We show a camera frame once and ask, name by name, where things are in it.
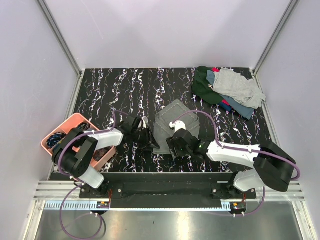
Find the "grey cloth napkin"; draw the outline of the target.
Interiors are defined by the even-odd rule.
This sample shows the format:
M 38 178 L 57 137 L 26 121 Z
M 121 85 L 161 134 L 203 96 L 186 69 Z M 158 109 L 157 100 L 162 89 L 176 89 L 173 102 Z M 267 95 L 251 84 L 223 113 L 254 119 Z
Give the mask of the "grey cloth napkin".
M 155 115 L 153 136 L 159 145 L 159 149 L 154 148 L 152 152 L 153 154 L 171 154 L 166 140 L 173 136 L 175 130 L 170 128 L 170 123 L 189 111 L 190 110 L 179 99 L 176 99 Z M 199 137 L 200 119 L 195 113 L 188 113 L 180 117 L 179 121 L 182 121 L 185 124 L 186 129 L 194 137 Z

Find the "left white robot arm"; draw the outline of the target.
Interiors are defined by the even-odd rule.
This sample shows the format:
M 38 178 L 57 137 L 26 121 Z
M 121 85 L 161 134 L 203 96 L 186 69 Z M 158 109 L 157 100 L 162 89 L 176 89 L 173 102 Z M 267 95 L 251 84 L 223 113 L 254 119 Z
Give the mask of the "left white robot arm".
M 97 150 L 119 146 L 123 140 L 134 142 L 143 151 L 160 148 L 148 126 L 148 118 L 128 115 L 111 129 L 82 131 L 72 128 L 53 150 L 51 159 L 63 173 L 89 185 L 95 197 L 103 198 L 108 186 L 103 175 L 91 166 L 91 160 Z

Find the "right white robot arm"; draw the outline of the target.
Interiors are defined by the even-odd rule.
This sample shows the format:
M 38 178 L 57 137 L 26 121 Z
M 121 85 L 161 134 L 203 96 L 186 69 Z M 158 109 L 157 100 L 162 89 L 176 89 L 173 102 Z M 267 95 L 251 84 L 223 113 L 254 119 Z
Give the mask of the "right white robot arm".
M 278 192 L 288 190 L 296 162 L 275 143 L 263 146 L 199 140 L 180 120 L 171 122 L 169 126 L 174 134 L 166 142 L 175 157 L 190 156 L 199 161 L 229 162 L 250 168 L 232 176 L 231 183 L 227 185 L 230 197 L 236 199 L 250 189 L 261 187 Z

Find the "dark brown rolled item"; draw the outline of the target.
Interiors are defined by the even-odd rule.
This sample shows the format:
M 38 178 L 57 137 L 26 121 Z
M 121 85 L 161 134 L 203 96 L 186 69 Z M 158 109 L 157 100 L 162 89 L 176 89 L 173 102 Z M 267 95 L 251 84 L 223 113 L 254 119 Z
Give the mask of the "dark brown rolled item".
M 93 155 L 93 159 L 96 162 L 99 162 L 110 151 L 110 149 L 110 147 L 105 147 L 97 150 Z

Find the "dark green garment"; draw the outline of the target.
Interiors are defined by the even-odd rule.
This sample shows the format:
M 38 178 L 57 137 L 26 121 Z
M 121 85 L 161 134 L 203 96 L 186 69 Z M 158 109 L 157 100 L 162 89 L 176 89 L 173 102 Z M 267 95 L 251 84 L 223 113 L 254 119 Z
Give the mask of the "dark green garment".
M 215 72 L 212 68 L 198 66 L 194 72 L 191 90 L 194 95 L 200 97 L 206 103 L 218 105 L 224 99 L 218 93 L 213 91 L 214 81 Z

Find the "blue garment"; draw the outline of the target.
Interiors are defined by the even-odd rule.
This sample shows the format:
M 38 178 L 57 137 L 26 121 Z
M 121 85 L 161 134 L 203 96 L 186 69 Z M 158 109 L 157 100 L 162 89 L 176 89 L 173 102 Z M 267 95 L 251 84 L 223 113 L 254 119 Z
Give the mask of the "blue garment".
M 212 90 L 214 90 L 213 84 L 215 83 L 215 79 L 216 79 L 215 73 L 218 73 L 218 72 L 213 72 L 212 70 L 207 70 L 207 72 L 206 72 L 206 80 L 209 82 L 208 86 Z M 226 100 L 229 103 L 229 105 L 231 106 L 231 108 L 233 108 L 236 112 L 238 112 L 243 118 L 246 118 L 248 120 L 251 119 L 251 117 L 254 113 L 253 108 L 246 107 L 246 106 L 239 104 L 230 96 L 226 96 L 226 95 L 222 95 L 222 94 L 218 94 L 218 95 L 222 99 Z

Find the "pink compartment tray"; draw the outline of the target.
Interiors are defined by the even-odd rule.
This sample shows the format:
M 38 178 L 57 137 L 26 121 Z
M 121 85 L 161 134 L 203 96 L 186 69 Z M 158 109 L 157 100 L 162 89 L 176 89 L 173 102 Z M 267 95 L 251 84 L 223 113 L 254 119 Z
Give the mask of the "pink compartment tray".
M 53 150 L 55 147 L 58 145 L 56 144 L 53 148 L 49 149 L 46 141 L 47 139 L 53 135 L 54 133 L 61 132 L 65 133 L 66 135 L 70 132 L 71 129 L 76 128 L 80 123 L 82 122 L 87 122 L 90 124 L 90 130 L 95 130 L 98 131 L 99 129 L 92 124 L 88 119 L 86 119 L 83 115 L 80 113 L 74 113 L 71 115 L 67 120 L 65 120 L 62 124 L 60 124 L 57 128 L 55 128 L 49 135 L 47 135 L 42 141 L 41 141 L 41 146 L 45 149 L 45 151 L 50 155 L 50 157 L 53 156 Z M 114 146 L 110 147 L 109 152 L 100 160 L 100 161 L 95 161 L 92 157 L 90 165 L 99 171 L 104 167 L 106 163 L 108 163 L 111 158 L 116 154 L 116 148 Z

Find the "light grey shirt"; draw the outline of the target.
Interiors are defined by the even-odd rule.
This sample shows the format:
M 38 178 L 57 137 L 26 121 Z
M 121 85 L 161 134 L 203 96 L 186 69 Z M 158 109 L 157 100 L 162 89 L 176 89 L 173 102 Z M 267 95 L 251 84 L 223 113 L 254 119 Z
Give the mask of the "light grey shirt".
M 252 78 L 246 79 L 231 69 L 222 68 L 214 73 L 213 90 L 248 108 L 258 109 L 266 101 L 265 94 Z

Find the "blue patterned rolled sock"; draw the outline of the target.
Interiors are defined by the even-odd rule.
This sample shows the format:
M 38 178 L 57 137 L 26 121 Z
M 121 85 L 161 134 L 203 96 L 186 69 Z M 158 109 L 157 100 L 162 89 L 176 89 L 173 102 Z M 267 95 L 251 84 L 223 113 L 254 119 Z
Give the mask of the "blue patterned rolled sock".
M 52 149 L 56 144 L 58 144 L 63 138 L 65 138 L 66 134 L 63 132 L 56 132 L 52 134 L 47 140 L 46 145 L 49 149 Z

